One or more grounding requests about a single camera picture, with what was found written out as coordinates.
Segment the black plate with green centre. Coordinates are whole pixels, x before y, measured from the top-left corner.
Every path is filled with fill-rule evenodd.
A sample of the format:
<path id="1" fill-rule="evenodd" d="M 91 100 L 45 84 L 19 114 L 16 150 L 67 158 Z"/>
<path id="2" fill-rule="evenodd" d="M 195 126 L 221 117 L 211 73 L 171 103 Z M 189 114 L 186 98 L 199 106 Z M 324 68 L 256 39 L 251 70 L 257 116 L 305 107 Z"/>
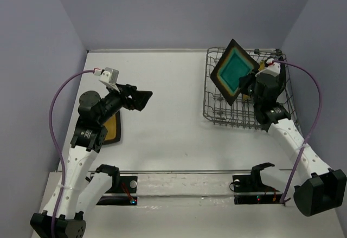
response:
<path id="1" fill-rule="evenodd" d="M 240 94 L 239 79 L 259 70 L 260 65 L 232 39 L 220 57 L 210 78 L 229 105 Z"/>

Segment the black floral square plate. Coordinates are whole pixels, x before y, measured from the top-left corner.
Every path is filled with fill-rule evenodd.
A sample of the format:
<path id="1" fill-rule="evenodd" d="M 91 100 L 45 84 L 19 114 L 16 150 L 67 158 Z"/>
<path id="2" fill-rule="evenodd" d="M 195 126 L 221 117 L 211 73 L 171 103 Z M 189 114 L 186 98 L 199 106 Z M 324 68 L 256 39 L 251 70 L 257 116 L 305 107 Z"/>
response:
<path id="1" fill-rule="evenodd" d="M 278 83 L 280 86 L 279 94 L 281 94 L 286 87 L 286 68 L 284 63 L 280 64 L 280 73 L 278 76 Z"/>

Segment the green yellow woven-pattern plate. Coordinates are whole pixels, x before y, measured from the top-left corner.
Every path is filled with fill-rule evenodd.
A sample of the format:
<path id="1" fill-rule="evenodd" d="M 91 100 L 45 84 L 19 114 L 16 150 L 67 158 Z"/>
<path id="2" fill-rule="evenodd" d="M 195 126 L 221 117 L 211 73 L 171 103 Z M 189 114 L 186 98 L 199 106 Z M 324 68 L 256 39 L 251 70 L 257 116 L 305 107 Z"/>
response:
<path id="1" fill-rule="evenodd" d="M 243 78 L 243 83 L 241 84 L 241 94 L 242 94 L 242 101 L 243 102 L 246 102 L 248 100 L 250 100 L 250 93 L 252 92 L 253 90 L 253 84 L 255 82 L 255 75 L 262 71 L 263 69 L 266 68 L 266 65 L 265 65 L 265 61 L 261 61 L 259 63 L 259 68 L 258 69 L 254 69 L 252 70 L 252 72 L 245 76 Z"/>

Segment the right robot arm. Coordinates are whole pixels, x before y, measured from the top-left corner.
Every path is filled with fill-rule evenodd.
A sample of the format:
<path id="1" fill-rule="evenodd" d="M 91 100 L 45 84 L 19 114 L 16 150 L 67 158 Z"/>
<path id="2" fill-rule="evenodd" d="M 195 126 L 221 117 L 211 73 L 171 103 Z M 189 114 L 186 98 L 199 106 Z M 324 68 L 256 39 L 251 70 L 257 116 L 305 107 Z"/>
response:
<path id="1" fill-rule="evenodd" d="M 312 216 L 340 207 L 346 188 L 346 174 L 326 164 L 309 146 L 295 126 L 289 112 L 277 98 L 278 77 L 270 74 L 248 74 L 239 78 L 240 92 L 249 95 L 255 118 L 294 163 L 290 177 L 301 184 L 294 186 L 293 200 L 299 211 Z"/>

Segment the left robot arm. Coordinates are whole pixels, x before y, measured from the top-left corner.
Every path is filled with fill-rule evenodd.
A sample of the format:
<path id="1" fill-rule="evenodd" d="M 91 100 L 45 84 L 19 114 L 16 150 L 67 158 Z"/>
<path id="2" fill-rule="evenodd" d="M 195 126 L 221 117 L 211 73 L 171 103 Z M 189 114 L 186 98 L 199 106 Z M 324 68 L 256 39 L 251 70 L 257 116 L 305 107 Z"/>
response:
<path id="1" fill-rule="evenodd" d="M 120 186 L 115 166 L 100 165 L 89 182 L 87 173 L 107 135 L 105 122 L 121 108 L 142 111 L 153 92 L 120 84 L 107 89 L 104 98 L 96 91 L 84 92 L 79 98 L 79 117 L 62 164 L 61 180 L 43 211 L 34 213 L 30 220 L 39 237 L 83 237 L 86 214 L 106 191 L 114 192 Z"/>

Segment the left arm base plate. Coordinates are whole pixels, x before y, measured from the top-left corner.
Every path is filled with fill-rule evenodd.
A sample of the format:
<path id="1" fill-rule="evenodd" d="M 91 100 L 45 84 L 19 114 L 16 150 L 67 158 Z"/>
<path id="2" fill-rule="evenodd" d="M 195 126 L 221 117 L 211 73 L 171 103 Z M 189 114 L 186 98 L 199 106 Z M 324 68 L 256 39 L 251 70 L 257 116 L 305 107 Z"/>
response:
<path id="1" fill-rule="evenodd" d="M 137 176 L 120 176 L 118 186 L 111 187 L 99 199 L 97 205 L 136 206 L 138 203 L 137 186 Z"/>

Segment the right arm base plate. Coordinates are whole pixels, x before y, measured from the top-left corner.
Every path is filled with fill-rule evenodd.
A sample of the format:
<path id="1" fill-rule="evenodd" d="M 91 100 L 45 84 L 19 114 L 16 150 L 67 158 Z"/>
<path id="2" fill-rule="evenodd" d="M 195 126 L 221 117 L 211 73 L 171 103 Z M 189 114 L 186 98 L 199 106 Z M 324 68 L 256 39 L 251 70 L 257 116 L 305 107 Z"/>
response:
<path id="1" fill-rule="evenodd" d="M 234 175 L 229 185 L 235 205 L 280 204 L 282 192 L 265 185 L 251 174 Z"/>

